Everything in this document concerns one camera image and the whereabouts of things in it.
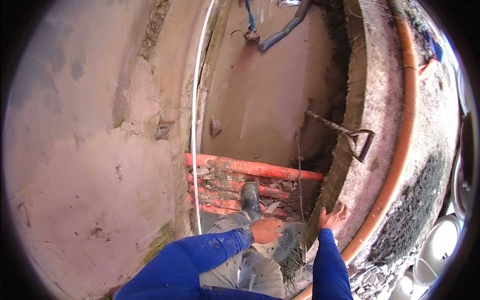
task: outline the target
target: hand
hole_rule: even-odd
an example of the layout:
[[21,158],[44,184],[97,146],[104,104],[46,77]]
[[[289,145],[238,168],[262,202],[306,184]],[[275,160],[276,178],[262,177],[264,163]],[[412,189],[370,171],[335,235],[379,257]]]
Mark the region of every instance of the hand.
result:
[[320,218],[318,219],[318,229],[328,228],[334,230],[340,223],[347,219],[348,207],[340,202],[339,208],[329,214],[326,213],[327,209],[322,207]]
[[275,218],[264,218],[252,223],[253,239],[256,243],[267,244],[282,234],[283,222]]

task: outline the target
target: blue sleeve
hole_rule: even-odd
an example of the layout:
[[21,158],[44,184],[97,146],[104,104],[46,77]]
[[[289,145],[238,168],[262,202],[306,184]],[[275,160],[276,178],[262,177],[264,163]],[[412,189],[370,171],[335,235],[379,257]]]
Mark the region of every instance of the blue sleeve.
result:
[[175,290],[199,290],[200,273],[221,265],[249,245],[248,236],[239,229],[172,242],[115,294],[115,300],[138,299],[141,294],[154,299],[176,294]]
[[318,233],[318,251],[313,262],[312,300],[353,300],[348,272],[330,229]]

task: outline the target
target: worker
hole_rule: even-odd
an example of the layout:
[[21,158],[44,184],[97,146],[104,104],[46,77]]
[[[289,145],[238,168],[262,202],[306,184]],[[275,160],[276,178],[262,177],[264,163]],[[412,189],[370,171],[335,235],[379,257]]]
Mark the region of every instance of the worker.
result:
[[[114,296],[114,300],[283,299],[280,266],[252,247],[281,235],[283,223],[260,218],[254,182],[242,186],[241,210],[220,218],[207,234],[171,242]],[[344,204],[318,221],[319,247],[313,264],[312,299],[352,299],[347,268],[332,230],[348,215]]]

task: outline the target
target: muddy water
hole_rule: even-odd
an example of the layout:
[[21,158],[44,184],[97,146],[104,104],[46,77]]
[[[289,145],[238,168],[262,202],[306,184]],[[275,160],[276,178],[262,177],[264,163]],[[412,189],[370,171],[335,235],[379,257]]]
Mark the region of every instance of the muddy water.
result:
[[[283,28],[297,9],[269,0],[251,6],[262,39]],[[263,53],[245,43],[242,32],[247,27],[245,7],[232,4],[207,105],[203,153],[289,167],[297,155],[295,132],[302,153],[317,153],[331,138],[314,121],[300,132],[308,98],[314,99],[314,111],[325,116],[339,98],[345,102],[346,76],[332,64],[335,42],[316,6]],[[237,29],[242,32],[231,34]],[[209,132],[214,116],[223,126],[216,136]]]

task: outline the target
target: white pipe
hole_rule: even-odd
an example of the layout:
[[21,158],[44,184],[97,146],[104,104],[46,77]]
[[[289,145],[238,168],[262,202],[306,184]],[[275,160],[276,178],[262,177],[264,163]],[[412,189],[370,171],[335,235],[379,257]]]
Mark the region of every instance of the white pipe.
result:
[[192,88],[192,161],[193,161],[193,191],[195,195],[195,209],[197,213],[197,225],[198,234],[202,234],[202,226],[200,224],[200,207],[198,205],[198,185],[197,185],[197,143],[196,143],[196,127],[197,127],[197,93],[198,93],[198,70],[200,69],[200,56],[202,55],[202,48],[204,44],[205,30],[207,28],[208,18],[212,12],[213,3],[215,0],[210,1],[210,5],[205,15],[204,24],[200,33],[200,40],[198,41],[197,58],[195,60],[195,69],[193,71],[193,88]]

